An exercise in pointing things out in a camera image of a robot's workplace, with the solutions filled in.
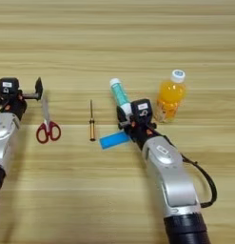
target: bottle label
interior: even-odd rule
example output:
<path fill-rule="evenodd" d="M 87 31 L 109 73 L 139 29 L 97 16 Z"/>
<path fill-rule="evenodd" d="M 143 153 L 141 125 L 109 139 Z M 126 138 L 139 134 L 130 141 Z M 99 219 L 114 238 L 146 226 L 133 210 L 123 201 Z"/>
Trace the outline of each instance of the bottle label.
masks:
<path fill-rule="evenodd" d="M 116 103 L 118 106 L 122 106 L 126 103 L 129 103 L 127 94 L 125 93 L 121 84 L 115 84 L 111 87 L 111 89 L 112 89 L 112 92 L 114 94 L 114 97 L 115 97 L 115 100 L 116 100 Z"/>

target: black cable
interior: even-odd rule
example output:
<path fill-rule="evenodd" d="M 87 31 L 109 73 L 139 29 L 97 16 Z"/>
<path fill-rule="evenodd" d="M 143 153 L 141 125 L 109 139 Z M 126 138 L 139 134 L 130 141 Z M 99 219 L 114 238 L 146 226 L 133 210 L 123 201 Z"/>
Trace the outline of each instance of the black cable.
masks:
<path fill-rule="evenodd" d="M 211 176 L 198 164 L 198 162 L 193 162 L 190 159 L 188 159 L 187 157 L 185 157 L 184 155 L 182 155 L 183 161 L 185 163 L 191 164 L 193 165 L 197 170 L 199 170 L 203 176 L 205 177 L 210 189 L 211 189 L 211 199 L 210 201 L 207 202 L 202 202 L 201 203 L 201 207 L 204 208 L 208 208 L 210 206 L 213 205 L 214 202 L 216 202 L 217 198 L 218 198 L 218 193 L 217 193 L 217 188 L 216 185 L 213 181 L 213 179 L 211 178 Z"/>
<path fill-rule="evenodd" d="M 149 125 L 146 125 L 154 134 L 158 135 L 158 136 L 162 136 L 171 146 L 175 147 L 173 145 L 173 143 L 167 138 L 167 136 L 165 135 L 161 135 L 159 134 L 158 132 L 156 132 L 153 128 L 151 128 Z M 211 199 L 207 202 L 203 202 L 201 203 L 201 207 L 204 209 L 204 208 L 208 208 L 210 206 L 213 205 L 214 202 L 216 202 L 217 198 L 218 198 L 218 192 L 217 192 L 217 188 L 216 188 L 216 185 L 212 179 L 212 177 L 201 167 L 198 165 L 198 162 L 193 162 L 192 160 L 190 160 L 189 158 L 187 158 L 186 156 L 184 156 L 182 153 L 181 153 L 181 156 L 183 158 L 183 161 L 185 163 L 188 163 L 188 164 L 191 164 L 193 165 L 197 170 L 199 170 L 203 176 L 205 177 L 208 185 L 209 185 L 209 188 L 211 190 Z"/>

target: bottle cap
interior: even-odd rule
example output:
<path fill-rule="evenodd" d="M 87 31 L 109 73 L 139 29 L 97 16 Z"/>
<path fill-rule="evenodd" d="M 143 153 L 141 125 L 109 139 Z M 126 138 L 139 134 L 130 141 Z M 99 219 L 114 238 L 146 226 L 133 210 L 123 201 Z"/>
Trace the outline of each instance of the bottle cap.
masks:
<path fill-rule="evenodd" d="M 171 81 L 175 83 L 182 83 L 185 81 L 186 73 L 181 70 L 174 70 L 171 75 Z"/>
<path fill-rule="evenodd" d="M 118 83 L 121 83 L 121 81 L 120 81 L 118 78 L 112 78 L 112 79 L 109 81 L 109 84 L 110 84 L 111 87 L 112 87 L 114 84 L 118 84 Z"/>

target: blue object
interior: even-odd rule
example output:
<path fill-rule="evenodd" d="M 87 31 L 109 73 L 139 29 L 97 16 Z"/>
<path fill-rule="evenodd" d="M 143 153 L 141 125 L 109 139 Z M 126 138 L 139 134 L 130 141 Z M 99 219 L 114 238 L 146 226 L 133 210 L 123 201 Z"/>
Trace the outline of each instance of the blue object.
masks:
<path fill-rule="evenodd" d="M 124 132 L 117 132 L 115 134 L 108 135 L 106 137 L 100 138 L 100 144 L 102 149 L 108 149 L 119 144 L 125 143 L 129 141 L 128 135 Z"/>

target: scissor blade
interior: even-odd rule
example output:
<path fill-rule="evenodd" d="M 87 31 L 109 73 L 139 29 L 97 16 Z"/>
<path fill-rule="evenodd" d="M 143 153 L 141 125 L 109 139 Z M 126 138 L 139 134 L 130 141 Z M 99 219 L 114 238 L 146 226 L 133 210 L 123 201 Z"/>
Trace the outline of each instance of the scissor blade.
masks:
<path fill-rule="evenodd" d="M 48 126 L 50 122 L 48 98 L 45 95 L 43 95 L 41 100 L 42 100 L 43 115 Z"/>

